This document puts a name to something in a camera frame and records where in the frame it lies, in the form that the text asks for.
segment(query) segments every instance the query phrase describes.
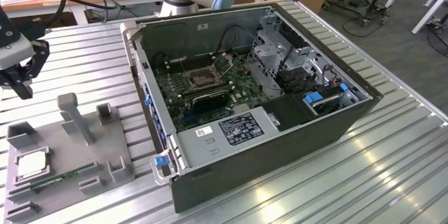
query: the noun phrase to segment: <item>barcode sticker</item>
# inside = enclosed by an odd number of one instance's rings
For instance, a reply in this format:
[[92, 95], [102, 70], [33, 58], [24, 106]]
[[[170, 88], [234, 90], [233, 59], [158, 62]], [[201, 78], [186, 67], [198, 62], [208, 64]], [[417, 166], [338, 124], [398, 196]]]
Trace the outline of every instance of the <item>barcode sticker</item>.
[[205, 128], [196, 130], [196, 135], [204, 136], [206, 134], [210, 134], [212, 132], [213, 132], [212, 127], [206, 126]]

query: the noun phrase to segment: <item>metal slat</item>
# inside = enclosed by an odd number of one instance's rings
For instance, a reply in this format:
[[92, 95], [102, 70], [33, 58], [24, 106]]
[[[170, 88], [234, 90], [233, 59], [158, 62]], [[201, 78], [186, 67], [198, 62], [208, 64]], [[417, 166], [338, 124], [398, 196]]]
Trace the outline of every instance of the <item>metal slat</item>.
[[40, 75], [34, 78], [33, 83], [68, 76], [74, 78], [78, 74], [101, 71], [104, 69], [110, 69], [120, 66], [128, 66], [128, 60], [124, 57], [110, 59], [106, 62], [93, 62], [90, 64], [84, 64], [69, 68], [53, 69], [40, 73]]
[[106, 46], [98, 45], [98, 46], [92, 46], [88, 48], [80, 48], [80, 49], [76, 48], [70, 51], [64, 51], [64, 52], [52, 52], [48, 57], [48, 62], [53, 60], [72, 59], [72, 58], [86, 56], [86, 55], [108, 53], [108, 52], [113, 52], [120, 49], [124, 49], [124, 45], [121, 41], [117, 43], [109, 44]]
[[402, 174], [410, 168], [409, 164], [416, 164], [425, 158], [430, 158], [430, 155], [437, 156], [434, 152], [440, 147], [445, 146], [446, 136], [442, 136], [445, 133], [446, 130], [438, 129], [426, 136], [417, 138], [405, 148], [398, 149], [397, 154], [390, 157], [386, 163], [374, 162], [373, 164], [377, 165], [374, 179], [366, 179], [358, 186], [349, 187], [348, 192], [334, 194], [333, 201], [318, 202], [318, 207], [306, 209], [302, 214], [292, 217], [292, 220], [300, 220], [301, 223], [324, 223], [328, 221], [338, 211], [344, 210], [342, 208], [348, 204], [354, 204], [356, 202], [353, 201], [356, 199], [361, 198], [376, 188], [380, 188], [385, 179], [390, 180]]
[[112, 52], [105, 52], [102, 54], [93, 54], [86, 55], [82, 57], [72, 58], [72, 59], [61, 59], [57, 61], [50, 61], [45, 63], [44, 67], [41, 68], [40, 73], [44, 73], [49, 70], [68, 68], [78, 65], [85, 65], [88, 63], [94, 63], [100, 61], [106, 61], [117, 58], [124, 58], [126, 56], [126, 53], [124, 50], [116, 50]]
[[[93, 213], [101, 211], [101, 209], [118, 206], [120, 203], [132, 200], [136, 196], [144, 196], [152, 191], [162, 190], [162, 188], [165, 187], [168, 188], [168, 186], [160, 187], [153, 180], [148, 180], [148, 177], [137, 178], [134, 181], [129, 182], [126, 186], [121, 186], [102, 193], [101, 195], [89, 198], [88, 200], [72, 205], [70, 207], [64, 208], [50, 215], [44, 216], [32, 223], [49, 224], [72, 222], [73, 220], [90, 216]], [[162, 194], [158, 198], [154, 199], [164, 200], [164, 198], [166, 197], [170, 198], [170, 194]]]
[[[278, 4], [286, 7], [290, 14], [301, 17], [298, 21], [304, 22], [314, 36], [333, 46], [334, 53], [385, 94], [372, 112], [354, 123], [336, 143], [177, 215], [168, 187], [158, 187], [153, 181], [148, 162], [154, 149], [136, 93], [122, 92], [110, 100], [100, 99], [97, 102], [108, 101], [118, 106], [132, 165], [138, 178], [34, 223], [333, 223], [344, 220], [376, 221], [385, 216], [396, 221], [417, 222], [425, 220], [422, 216], [428, 214], [433, 214], [438, 221], [446, 220], [445, 207], [442, 208], [446, 194], [441, 194], [445, 187], [433, 188], [437, 182], [440, 184], [444, 181], [441, 177], [446, 169], [442, 164], [448, 160], [444, 154], [448, 152], [448, 128], [441, 127], [445, 122], [433, 116], [440, 115], [440, 112], [426, 105], [424, 99], [396, 81], [388, 71], [378, 67], [356, 45], [304, 6], [293, 1], [281, 1]], [[93, 38], [92, 33], [113, 35], [117, 28], [118, 23], [56, 29], [46, 35], [58, 45], [54, 46], [44, 72], [58, 69], [60, 62], [60, 67], [76, 74], [82, 65], [98, 67], [101, 62], [118, 59], [122, 42], [120, 39], [113, 40], [118, 36], [94, 37], [92, 41], [80, 36]], [[37, 88], [34, 103], [20, 103], [13, 98], [16, 96], [5, 91], [2, 96], [8, 100], [0, 102], [0, 111], [2, 108], [6, 111], [0, 112], [0, 119], [8, 110], [25, 111], [26, 107], [34, 109], [36, 103], [50, 102], [53, 95], [70, 88], [88, 95], [132, 84], [128, 67], [97, 71], [98, 68], [76, 74], [76, 78], [66, 76], [50, 80], [50, 75], [44, 75], [45, 81], [33, 84]], [[90, 83], [96, 83], [97, 88], [89, 87]], [[89, 110], [92, 108], [88, 106], [82, 108], [84, 113]], [[50, 120], [60, 117], [50, 112], [32, 117], [32, 123], [45, 123], [48, 116]], [[0, 126], [0, 138], [4, 137], [1, 127], [4, 125]], [[4, 153], [6, 146], [0, 146], [0, 153]], [[0, 170], [0, 184], [1, 181], [4, 184], [5, 170]], [[406, 196], [421, 199], [422, 212], [418, 214], [417, 209], [406, 204], [405, 198], [385, 207], [400, 195], [396, 190], [398, 186], [402, 186], [401, 192]]]
[[[121, 66], [106, 70], [101, 70], [98, 72], [80, 74], [74, 78], [72, 76], [68, 76], [45, 82], [33, 83], [30, 87], [36, 94], [48, 90], [53, 90], [56, 88], [62, 88], [68, 85], [85, 84], [90, 81], [104, 80], [106, 78], [122, 76], [129, 73], [130, 73], [129, 67]], [[17, 97], [17, 94], [10, 90], [5, 90], [2, 93], [2, 97], [4, 99], [10, 99]]]
[[292, 16], [294, 17], [294, 19], [301, 19], [301, 18], [309, 18], [310, 17], [310, 15], [305, 12], [294, 13]]
[[310, 17], [308, 17], [308, 18], [300, 18], [300, 19], [297, 19], [298, 20], [298, 22], [301, 23], [301, 24], [306, 24], [306, 23], [310, 23], [310, 22], [316, 22], [316, 20], [313, 19], [313, 18], [310, 18]]
[[328, 48], [333, 51], [333, 52], [336, 52], [336, 51], [338, 51], [338, 50], [342, 50], [342, 49], [345, 49], [348, 47], [348, 44], [346, 43], [337, 43], [337, 44], [334, 44], [334, 45], [330, 45], [330, 46], [328, 46]]
[[81, 42], [92, 39], [102, 39], [109, 37], [120, 36], [120, 30], [108, 30], [108, 31], [98, 31], [97, 33], [88, 33], [88, 34], [76, 34], [66, 37], [58, 37], [58, 38], [49, 38], [46, 39], [46, 42], [52, 47], [56, 45], [66, 44], [66, 41], [73, 42]]
[[133, 79], [130, 74], [125, 74], [121, 76], [110, 77], [104, 80], [92, 81], [89, 85], [84, 85], [84, 83], [77, 83], [69, 86], [64, 86], [57, 89], [52, 89], [40, 93], [33, 94], [33, 98], [28, 100], [21, 100], [18, 97], [10, 98], [0, 102], [0, 110], [10, 110], [13, 108], [20, 108], [24, 106], [29, 106], [32, 104], [37, 104], [45, 101], [54, 101], [56, 97], [61, 94], [76, 93], [82, 94], [96, 90], [117, 87], [120, 85], [132, 83]]
[[312, 23], [302, 24], [302, 26], [310, 29], [310, 28], [321, 26], [321, 24], [318, 22], [312, 22]]
[[113, 36], [102, 39], [90, 39], [89, 41], [81, 41], [74, 43], [65, 43], [62, 45], [54, 45], [49, 47], [50, 53], [66, 52], [74, 49], [89, 48], [93, 46], [105, 46], [113, 43], [122, 43], [121, 36]]
[[421, 208], [422, 211], [417, 211], [406, 220], [410, 224], [417, 223], [446, 223], [446, 206], [448, 206], [448, 194], [442, 195], [426, 208]]
[[[424, 134], [426, 131], [432, 130], [434, 127], [429, 122], [426, 123], [426, 128], [418, 131], [420, 134]], [[364, 173], [369, 173], [372, 176], [377, 171], [374, 167], [369, 167], [370, 159], [376, 159], [377, 161], [384, 158], [389, 153], [398, 150], [398, 148], [408, 143], [409, 133], [401, 134], [401, 137], [394, 137], [389, 139], [386, 142], [377, 144], [373, 148], [364, 148], [368, 151], [369, 156], [365, 156], [364, 153], [360, 155], [354, 155], [345, 159], [342, 164], [337, 164], [330, 168], [330, 171], [324, 174], [318, 174], [318, 178], [312, 181], [306, 181], [306, 184], [298, 184], [297, 188], [290, 188], [288, 191], [277, 194], [274, 199], [269, 199], [273, 201], [268, 206], [257, 207], [257, 210], [250, 210], [252, 214], [245, 216], [236, 223], [261, 223], [261, 222], [272, 222], [278, 219], [282, 215], [288, 214], [290, 211], [296, 210], [296, 206], [302, 206], [312, 199], [321, 199], [324, 195], [332, 194], [336, 190], [341, 193], [344, 190], [349, 190], [346, 187], [346, 183], [350, 183], [352, 186], [353, 181], [358, 178]], [[344, 176], [334, 176], [334, 174], [344, 173]], [[278, 209], [272, 212], [272, 205], [278, 206]]]

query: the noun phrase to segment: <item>power supply label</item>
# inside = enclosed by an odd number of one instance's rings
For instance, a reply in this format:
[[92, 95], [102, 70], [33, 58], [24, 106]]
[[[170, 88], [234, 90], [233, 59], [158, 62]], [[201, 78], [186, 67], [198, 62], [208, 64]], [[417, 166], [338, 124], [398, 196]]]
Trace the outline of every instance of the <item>power supply label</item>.
[[218, 123], [230, 145], [237, 145], [264, 134], [250, 113]]

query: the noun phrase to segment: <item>caster wheel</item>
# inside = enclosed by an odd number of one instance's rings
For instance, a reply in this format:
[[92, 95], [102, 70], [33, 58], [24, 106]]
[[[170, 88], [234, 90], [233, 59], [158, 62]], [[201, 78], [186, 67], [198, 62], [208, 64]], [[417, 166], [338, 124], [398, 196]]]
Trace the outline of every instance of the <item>caster wheel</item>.
[[382, 18], [381, 18], [381, 25], [385, 24], [386, 19], [388, 19], [388, 16], [382, 16]]
[[324, 4], [324, 10], [328, 10], [328, 7], [329, 7], [329, 3], [325, 2], [325, 4]]

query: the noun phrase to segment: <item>circuit board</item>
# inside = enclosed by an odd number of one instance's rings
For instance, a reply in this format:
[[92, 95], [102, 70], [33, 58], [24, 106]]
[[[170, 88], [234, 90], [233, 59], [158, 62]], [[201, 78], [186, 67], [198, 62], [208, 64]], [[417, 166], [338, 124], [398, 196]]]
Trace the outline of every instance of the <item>circuit board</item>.
[[[178, 73], [168, 73], [162, 68], [154, 70], [156, 81], [177, 132], [238, 113], [236, 108], [241, 106], [252, 109], [258, 103], [268, 100], [246, 70], [245, 61], [245, 56], [233, 55], [232, 62], [225, 57], [217, 58], [212, 64], [213, 68], [206, 66]], [[208, 73], [202, 73], [201, 78], [194, 77], [197, 72], [205, 72], [206, 69], [212, 70], [210, 72], [217, 72], [214, 75], [218, 75], [218, 80], [213, 81], [213, 76]], [[210, 87], [204, 88], [205, 91], [192, 90], [192, 87], [197, 88], [200, 85]], [[192, 113], [188, 104], [194, 99], [220, 92], [229, 95], [228, 100], [224, 100], [225, 104], [209, 111]]]

